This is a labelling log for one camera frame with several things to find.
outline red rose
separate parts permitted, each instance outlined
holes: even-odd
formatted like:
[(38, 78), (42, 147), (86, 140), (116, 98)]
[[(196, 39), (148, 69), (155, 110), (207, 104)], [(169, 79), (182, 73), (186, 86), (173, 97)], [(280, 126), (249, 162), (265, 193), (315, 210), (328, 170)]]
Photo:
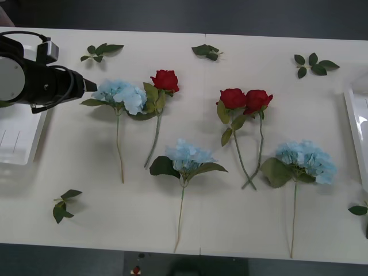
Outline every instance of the red rose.
[(247, 93), (247, 107), (244, 114), (260, 111), (263, 106), (268, 106), (273, 95), (268, 96), (264, 90), (250, 90)]
[(247, 97), (239, 88), (225, 89), (220, 92), (220, 100), (228, 109), (243, 108), (247, 104)]
[(156, 73), (156, 78), (151, 77), (157, 89), (178, 92), (178, 78), (174, 71), (159, 70)]

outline white tray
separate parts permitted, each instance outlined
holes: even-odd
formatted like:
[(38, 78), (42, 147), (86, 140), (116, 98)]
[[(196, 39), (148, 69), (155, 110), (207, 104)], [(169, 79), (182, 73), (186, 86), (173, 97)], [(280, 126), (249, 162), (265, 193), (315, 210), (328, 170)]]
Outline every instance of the white tray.
[(368, 191), (368, 74), (344, 92), (363, 188)]

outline blue hydrangea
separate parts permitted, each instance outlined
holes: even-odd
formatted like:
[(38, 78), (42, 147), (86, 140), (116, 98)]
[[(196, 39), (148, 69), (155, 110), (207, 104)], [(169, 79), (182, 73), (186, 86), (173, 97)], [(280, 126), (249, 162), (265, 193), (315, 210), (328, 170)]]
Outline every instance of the blue hydrangea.
[(320, 184), (331, 184), (337, 169), (331, 157), (311, 141), (289, 142), (279, 146), (276, 157), (285, 164), (295, 164), (316, 177)]
[(189, 173), (203, 163), (216, 162), (211, 157), (212, 152), (197, 148), (179, 139), (176, 148), (166, 147), (166, 156), (173, 161), (173, 167), (182, 173)]
[(106, 101), (112, 106), (123, 102), (125, 109), (132, 115), (137, 115), (138, 112), (144, 113), (143, 107), (147, 101), (144, 91), (122, 80), (104, 81), (92, 97)]

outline floor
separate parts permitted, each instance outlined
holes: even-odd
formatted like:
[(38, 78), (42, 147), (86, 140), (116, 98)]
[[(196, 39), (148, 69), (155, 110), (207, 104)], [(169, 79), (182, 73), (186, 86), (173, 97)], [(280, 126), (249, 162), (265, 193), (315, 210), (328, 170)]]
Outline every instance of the floor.
[[(6, 0), (1, 6), (23, 27), (368, 40), (365, 0)], [(204, 275), (200, 270), (210, 276), (368, 275), (368, 266), (354, 264), (167, 254), (137, 259), (135, 252), (0, 244), (0, 276), (126, 276), (138, 263), (149, 276)], [(175, 272), (176, 266), (191, 270)]]

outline white table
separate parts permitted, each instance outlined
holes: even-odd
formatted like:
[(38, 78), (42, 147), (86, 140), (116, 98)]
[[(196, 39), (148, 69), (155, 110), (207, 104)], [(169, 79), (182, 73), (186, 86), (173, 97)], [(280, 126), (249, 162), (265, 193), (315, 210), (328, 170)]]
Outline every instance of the white table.
[[(229, 173), (194, 178), (186, 189), (179, 254), (289, 258), (293, 187), (273, 190), (262, 178), (258, 191), (244, 182), (235, 145), (221, 147), (224, 126), (217, 118), (219, 90), (264, 89), (274, 95), (264, 121), (264, 158), (279, 143), (310, 139), (331, 154), (339, 173), (332, 187), (300, 185), (295, 259), (368, 263), (363, 219), (350, 214), (363, 199), (358, 165), (343, 98), (344, 85), (368, 71), (366, 41), (286, 39), (204, 34), (36, 31), (60, 47), (58, 64), (101, 83), (121, 78), (135, 85), (150, 82), (159, 69), (175, 70), (180, 92), (168, 103), (152, 158), (177, 138), (210, 148)], [(29, 36), (14, 36), (36, 45)], [(124, 44), (105, 63), (89, 66), (79, 58), (102, 43)], [(195, 57), (190, 47), (213, 45), (225, 52), (219, 62)], [(328, 76), (296, 77), (295, 53), (316, 52), (341, 66)], [(89, 98), (86, 93), (83, 99)], [(121, 123), (125, 184), (119, 180), (109, 107), (64, 103), (50, 112), (35, 163), (27, 171), (1, 166), (0, 242), (172, 253), (177, 235), (181, 188), (176, 179), (152, 177), (143, 169), (154, 137), (155, 119)], [(255, 167), (259, 121), (239, 131), (248, 171)], [(53, 199), (68, 189), (83, 191), (57, 225)]]

